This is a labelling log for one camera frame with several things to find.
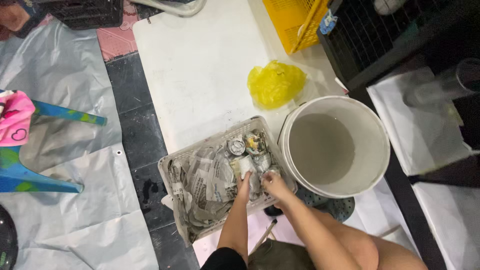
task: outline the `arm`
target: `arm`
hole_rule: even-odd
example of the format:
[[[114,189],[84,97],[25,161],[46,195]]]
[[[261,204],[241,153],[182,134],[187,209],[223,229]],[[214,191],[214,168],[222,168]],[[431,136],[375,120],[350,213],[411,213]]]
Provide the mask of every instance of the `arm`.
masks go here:
[[[250,175],[247,172],[245,179],[237,179],[238,194],[233,202],[232,209],[223,225],[218,248],[229,247],[237,251],[248,265],[248,226],[247,203],[249,200]]]
[[[297,236],[305,244],[317,269],[360,269],[352,255],[288,189],[280,176],[267,173],[262,180],[262,185],[280,200],[276,207],[285,213]]]

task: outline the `white bucket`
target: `white bucket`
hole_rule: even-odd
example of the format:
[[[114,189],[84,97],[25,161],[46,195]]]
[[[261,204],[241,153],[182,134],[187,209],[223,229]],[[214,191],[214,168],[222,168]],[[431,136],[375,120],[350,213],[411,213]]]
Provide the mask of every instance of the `white bucket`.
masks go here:
[[[287,116],[278,142],[290,173],[310,191],[346,198],[385,173],[390,141],[377,115],[352,98],[311,100]]]

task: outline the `blue plastic chair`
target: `blue plastic chair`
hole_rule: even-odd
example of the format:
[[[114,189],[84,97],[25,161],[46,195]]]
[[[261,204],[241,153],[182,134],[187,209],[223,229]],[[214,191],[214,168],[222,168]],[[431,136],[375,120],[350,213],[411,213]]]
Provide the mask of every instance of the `blue plastic chair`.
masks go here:
[[[40,101],[32,101],[35,105],[34,114],[55,116],[98,125],[106,125],[104,117],[81,111],[51,105]],[[83,191],[82,184],[65,182],[38,174],[26,168],[19,159],[21,146],[0,147],[0,192],[71,192]]]

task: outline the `yellow plastic basket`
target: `yellow plastic basket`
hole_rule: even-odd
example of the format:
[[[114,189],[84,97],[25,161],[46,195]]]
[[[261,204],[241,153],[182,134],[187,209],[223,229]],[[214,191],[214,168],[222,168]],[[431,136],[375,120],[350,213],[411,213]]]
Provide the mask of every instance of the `yellow plastic basket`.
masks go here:
[[[287,54],[318,43],[328,0],[263,0]]]

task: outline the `pink cloth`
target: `pink cloth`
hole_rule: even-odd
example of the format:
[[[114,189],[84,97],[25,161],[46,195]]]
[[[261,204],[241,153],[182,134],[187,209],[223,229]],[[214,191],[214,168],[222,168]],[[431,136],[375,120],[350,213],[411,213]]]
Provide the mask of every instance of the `pink cloth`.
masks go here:
[[[22,91],[0,93],[0,147],[24,145],[35,106]]]

